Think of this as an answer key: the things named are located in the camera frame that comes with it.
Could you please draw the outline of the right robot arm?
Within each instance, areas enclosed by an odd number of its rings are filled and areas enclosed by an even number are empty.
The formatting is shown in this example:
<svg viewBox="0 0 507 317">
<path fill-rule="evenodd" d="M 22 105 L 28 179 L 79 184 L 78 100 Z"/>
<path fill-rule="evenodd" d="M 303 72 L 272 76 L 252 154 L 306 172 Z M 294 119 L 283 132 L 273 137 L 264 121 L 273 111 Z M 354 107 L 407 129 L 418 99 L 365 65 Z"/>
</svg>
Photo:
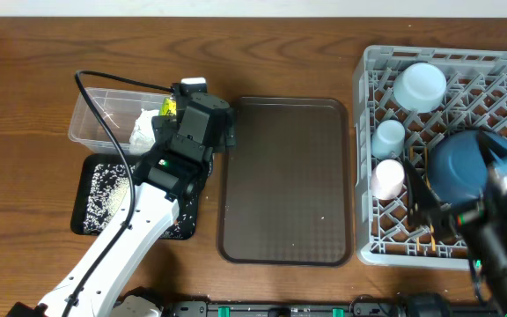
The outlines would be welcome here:
<svg viewBox="0 0 507 317">
<path fill-rule="evenodd" d="M 475 133 L 475 142 L 488 172 L 486 187 L 475 199 L 446 210 L 412 163 L 404 159 L 408 222 L 427 225 L 436 240 L 460 236 L 467 244 L 479 302 L 486 303 L 479 286 L 485 282 L 498 311 L 507 314 L 507 148 L 483 131 Z"/>
</svg>

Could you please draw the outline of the light blue cup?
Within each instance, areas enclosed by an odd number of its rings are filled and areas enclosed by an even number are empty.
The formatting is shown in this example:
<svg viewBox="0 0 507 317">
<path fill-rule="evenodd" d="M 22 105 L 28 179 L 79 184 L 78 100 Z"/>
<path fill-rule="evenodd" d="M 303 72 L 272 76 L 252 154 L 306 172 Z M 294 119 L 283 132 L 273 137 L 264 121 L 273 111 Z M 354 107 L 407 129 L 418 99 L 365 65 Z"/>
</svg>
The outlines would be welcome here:
<svg viewBox="0 0 507 317">
<path fill-rule="evenodd" d="M 381 122 L 371 136 L 371 155 L 376 159 L 399 157 L 404 149 L 406 130 L 395 120 Z"/>
</svg>

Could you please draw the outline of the light blue rice bowl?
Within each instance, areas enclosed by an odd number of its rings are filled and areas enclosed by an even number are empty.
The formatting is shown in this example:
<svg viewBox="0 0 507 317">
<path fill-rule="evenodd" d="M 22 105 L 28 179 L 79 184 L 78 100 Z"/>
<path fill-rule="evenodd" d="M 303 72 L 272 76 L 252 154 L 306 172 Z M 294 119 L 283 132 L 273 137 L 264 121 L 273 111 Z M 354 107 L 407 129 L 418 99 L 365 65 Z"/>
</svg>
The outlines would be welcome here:
<svg viewBox="0 0 507 317">
<path fill-rule="evenodd" d="M 445 95 L 445 74 L 430 63 L 415 63 L 407 67 L 394 81 L 396 102 L 409 111 L 428 113 L 438 108 Z"/>
</svg>

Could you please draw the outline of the dark blue plate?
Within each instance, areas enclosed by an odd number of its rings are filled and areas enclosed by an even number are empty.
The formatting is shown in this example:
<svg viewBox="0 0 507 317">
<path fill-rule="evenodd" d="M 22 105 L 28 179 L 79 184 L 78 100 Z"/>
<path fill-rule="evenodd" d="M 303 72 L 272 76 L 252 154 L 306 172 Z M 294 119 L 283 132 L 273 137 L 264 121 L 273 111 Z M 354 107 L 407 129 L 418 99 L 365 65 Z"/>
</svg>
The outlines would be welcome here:
<svg viewBox="0 0 507 317">
<path fill-rule="evenodd" d="M 437 144 L 429 155 L 428 175 L 431 188 L 443 203 L 456 205 L 479 199 L 481 196 L 501 196 L 489 183 L 489 169 L 485 166 L 477 144 L 479 130 L 464 130 Z M 507 149 L 507 139 L 487 132 Z"/>
</svg>

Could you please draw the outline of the white tissue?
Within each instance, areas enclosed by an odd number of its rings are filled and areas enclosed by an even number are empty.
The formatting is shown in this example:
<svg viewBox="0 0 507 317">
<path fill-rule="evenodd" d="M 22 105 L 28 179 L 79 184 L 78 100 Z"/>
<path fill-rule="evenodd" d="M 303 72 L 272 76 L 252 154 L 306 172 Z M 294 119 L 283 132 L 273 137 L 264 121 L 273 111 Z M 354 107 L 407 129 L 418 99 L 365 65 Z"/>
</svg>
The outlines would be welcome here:
<svg viewBox="0 0 507 317">
<path fill-rule="evenodd" d="M 133 131 L 130 135 L 129 144 L 133 147 L 150 147 L 155 142 L 154 131 L 151 124 L 152 118 L 159 115 L 159 111 L 142 110 L 135 120 Z"/>
</svg>

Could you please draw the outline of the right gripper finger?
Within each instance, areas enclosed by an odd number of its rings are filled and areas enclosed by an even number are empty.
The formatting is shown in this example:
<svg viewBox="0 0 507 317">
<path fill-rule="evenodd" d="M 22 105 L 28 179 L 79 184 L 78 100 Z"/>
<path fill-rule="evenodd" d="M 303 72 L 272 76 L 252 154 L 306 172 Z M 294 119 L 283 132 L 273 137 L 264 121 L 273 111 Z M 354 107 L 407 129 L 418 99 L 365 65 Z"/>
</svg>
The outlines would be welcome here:
<svg viewBox="0 0 507 317">
<path fill-rule="evenodd" d="M 436 227 L 441 206 L 408 158 L 403 161 L 408 192 L 408 223 Z"/>
<path fill-rule="evenodd" d="M 488 169 L 496 166 L 499 160 L 507 156 L 507 149 L 485 132 L 479 131 L 476 139 L 482 160 Z"/>
</svg>

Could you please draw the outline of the wooden chopstick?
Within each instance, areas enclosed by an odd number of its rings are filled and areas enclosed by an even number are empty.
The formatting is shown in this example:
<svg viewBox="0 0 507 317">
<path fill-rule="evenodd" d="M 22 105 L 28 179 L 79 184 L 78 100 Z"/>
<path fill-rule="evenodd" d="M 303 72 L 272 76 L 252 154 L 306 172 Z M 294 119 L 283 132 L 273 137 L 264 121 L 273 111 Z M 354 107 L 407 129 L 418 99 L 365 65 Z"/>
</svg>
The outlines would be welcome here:
<svg viewBox="0 0 507 317">
<path fill-rule="evenodd" d="M 423 160 L 424 160 L 424 179 L 426 182 L 426 186 L 429 190 L 431 190 L 431 185 L 429 181 L 429 175 L 428 175 L 428 163 L 429 163 L 429 149 L 427 147 L 423 150 Z M 430 225 L 430 244 L 431 244 L 431 250 L 435 253 L 437 251 L 437 244 L 436 240 L 433 237 L 434 228 L 432 225 Z"/>
<path fill-rule="evenodd" d="M 414 146 L 410 146 L 408 150 L 408 157 L 409 160 L 412 161 L 414 159 Z M 416 245 L 416 254 L 420 251 L 420 240 L 419 237 L 415 239 L 415 245 Z"/>
</svg>

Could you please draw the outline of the green yellow snack wrapper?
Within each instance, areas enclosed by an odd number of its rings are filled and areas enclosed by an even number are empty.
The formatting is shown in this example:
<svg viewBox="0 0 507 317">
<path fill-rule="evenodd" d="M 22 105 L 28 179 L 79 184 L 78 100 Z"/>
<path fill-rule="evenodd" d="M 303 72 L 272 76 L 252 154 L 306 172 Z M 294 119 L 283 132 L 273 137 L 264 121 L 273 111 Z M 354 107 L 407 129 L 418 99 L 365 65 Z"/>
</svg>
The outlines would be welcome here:
<svg viewBox="0 0 507 317">
<path fill-rule="evenodd" d="M 159 114 L 161 116 L 174 116 L 177 113 L 177 105 L 174 97 L 166 97 L 163 100 Z"/>
</svg>

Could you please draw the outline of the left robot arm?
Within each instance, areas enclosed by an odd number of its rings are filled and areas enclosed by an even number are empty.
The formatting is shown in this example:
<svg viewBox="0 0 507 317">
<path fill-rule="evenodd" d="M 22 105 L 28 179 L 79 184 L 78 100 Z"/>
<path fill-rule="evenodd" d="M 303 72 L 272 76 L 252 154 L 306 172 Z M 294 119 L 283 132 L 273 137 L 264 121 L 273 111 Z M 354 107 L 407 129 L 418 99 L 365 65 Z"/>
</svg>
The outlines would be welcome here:
<svg viewBox="0 0 507 317">
<path fill-rule="evenodd" d="M 198 197 L 215 152 L 235 144 L 232 109 L 188 107 L 181 121 L 159 116 L 156 143 L 131 174 L 131 186 L 107 227 L 75 268 L 35 307 L 10 316 L 108 316 L 122 289 L 180 210 Z"/>
</svg>

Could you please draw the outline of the pink cup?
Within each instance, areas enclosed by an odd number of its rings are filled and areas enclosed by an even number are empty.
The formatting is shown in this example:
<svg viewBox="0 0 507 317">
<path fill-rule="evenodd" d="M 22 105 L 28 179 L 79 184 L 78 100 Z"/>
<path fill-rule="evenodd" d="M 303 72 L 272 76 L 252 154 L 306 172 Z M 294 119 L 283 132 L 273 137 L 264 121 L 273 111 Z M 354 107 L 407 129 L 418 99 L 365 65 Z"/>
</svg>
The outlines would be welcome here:
<svg viewBox="0 0 507 317">
<path fill-rule="evenodd" d="M 404 167 L 399 161 L 383 160 L 372 170 L 371 193 L 379 200 L 394 199 L 401 192 L 404 180 Z"/>
</svg>

